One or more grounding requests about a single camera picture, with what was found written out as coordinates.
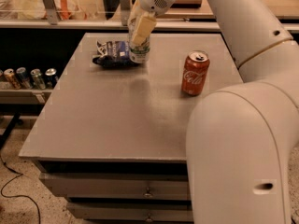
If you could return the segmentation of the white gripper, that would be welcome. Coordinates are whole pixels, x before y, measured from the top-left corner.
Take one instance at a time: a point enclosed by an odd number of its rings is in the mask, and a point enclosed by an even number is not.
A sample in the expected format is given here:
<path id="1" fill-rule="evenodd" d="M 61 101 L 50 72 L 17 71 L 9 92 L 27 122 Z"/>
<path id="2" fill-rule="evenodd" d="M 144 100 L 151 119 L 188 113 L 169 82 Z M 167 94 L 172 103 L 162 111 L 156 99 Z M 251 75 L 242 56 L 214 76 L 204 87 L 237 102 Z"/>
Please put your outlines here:
<path id="1" fill-rule="evenodd" d="M 176 0 L 135 0 L 127 21 L 129 31 L 133 32 L 131 41 L 134 45 L 140 46 L 150 36 L 156 26 L 155 15 L 163 15 L 175 1 Z M 141 8 L 148 12 L 142 14 Z"/>

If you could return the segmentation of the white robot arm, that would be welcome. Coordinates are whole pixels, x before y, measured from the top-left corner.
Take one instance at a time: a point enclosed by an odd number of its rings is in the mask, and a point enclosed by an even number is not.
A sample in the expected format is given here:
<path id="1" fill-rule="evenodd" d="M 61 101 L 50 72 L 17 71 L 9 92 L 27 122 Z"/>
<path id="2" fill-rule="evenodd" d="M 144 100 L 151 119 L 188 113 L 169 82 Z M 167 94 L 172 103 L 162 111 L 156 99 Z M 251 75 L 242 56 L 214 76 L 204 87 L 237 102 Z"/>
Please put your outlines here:
<path id="1" fill-rule="evenodd" d="M 243 81 L 194 108 L 186 155 L 194 224 L 292 224 L 298 45 L 261 0 L 207 0 Z"/>

